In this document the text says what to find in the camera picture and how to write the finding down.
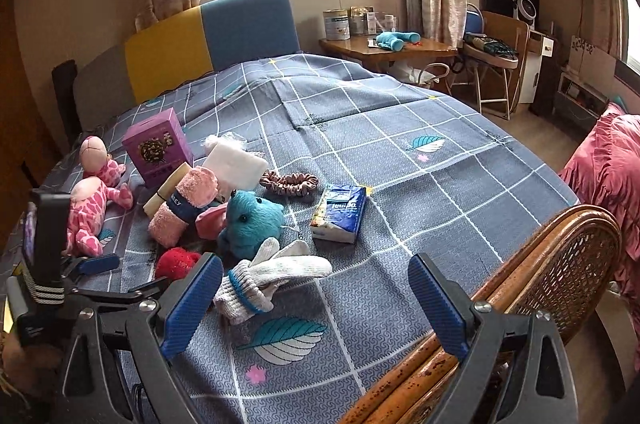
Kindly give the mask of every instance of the white glove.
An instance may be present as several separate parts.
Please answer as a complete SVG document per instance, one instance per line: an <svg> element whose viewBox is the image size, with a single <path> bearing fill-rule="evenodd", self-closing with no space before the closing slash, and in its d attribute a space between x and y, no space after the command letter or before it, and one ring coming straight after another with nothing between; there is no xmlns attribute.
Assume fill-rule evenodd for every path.
<svg viewBox="0 0 640 424"><path fill-rule="evenodd" d="M280 249L280 242L267 238L251 262L242 260L223 277L213 302L232 325L239 325L273 309L274 292L290 280L322 278L332 271L325 258L310 256L303 240Z"/></svg>

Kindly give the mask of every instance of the box on table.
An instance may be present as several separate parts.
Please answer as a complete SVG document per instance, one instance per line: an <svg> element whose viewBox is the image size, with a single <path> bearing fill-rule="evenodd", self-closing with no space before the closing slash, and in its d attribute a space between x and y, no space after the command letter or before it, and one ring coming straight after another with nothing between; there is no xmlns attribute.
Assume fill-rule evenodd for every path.
<svg viewBox="0 0 640 424"><path fill-rule="evenodd" d="M363 186L327 184L311 217L311 236L353 244L362 221L367 189Z"/></svg>
<svg viewBox="0 0 640 424"><path fill-rule="evenodd" d="M122 145L147 188L160 187L183 162L193 166L193 152L173 108L129 127Z"/></svg>

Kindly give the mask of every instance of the window pane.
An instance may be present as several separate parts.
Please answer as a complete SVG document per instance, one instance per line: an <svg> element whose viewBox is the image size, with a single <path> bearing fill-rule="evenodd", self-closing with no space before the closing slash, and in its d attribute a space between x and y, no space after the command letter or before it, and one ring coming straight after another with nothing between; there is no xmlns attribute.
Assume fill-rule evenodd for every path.
<svg viewBox="0 0 640 424"><path fill-rule="evenodd" d="M636 0L626 0L629 16L629 45L626 64L640 72L640 7Z"/></svg>

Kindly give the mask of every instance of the pink flower print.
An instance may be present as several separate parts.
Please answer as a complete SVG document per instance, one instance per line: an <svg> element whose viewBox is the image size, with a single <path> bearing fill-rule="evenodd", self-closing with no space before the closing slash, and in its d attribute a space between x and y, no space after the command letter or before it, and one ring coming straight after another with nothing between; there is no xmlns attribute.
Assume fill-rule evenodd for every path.
<svg viewBox="0 0 640 424"><path fill-rule="evenodd" d="M262 384L267 380L267 371L256 364L252 364L251 368L244 374L254 386Z"/></svg>

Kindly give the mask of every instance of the chair seat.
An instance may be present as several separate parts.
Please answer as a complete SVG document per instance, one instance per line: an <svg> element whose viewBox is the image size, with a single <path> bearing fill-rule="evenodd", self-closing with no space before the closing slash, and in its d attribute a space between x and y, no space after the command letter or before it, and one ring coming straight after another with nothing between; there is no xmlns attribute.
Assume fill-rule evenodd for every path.
<svg viewBox="0 0 640 424"><path fill-rule="evenodd" d="M513 70L518 68L518 60L510 60L501 56L492 56L491 54L487 54L486 52L482 52L480 49L476 48L469 43L462 43L462 53L465 56L472 57L473 59L477 59L491 65L492 67L498 68L506 68L507 70Z"/></svg>

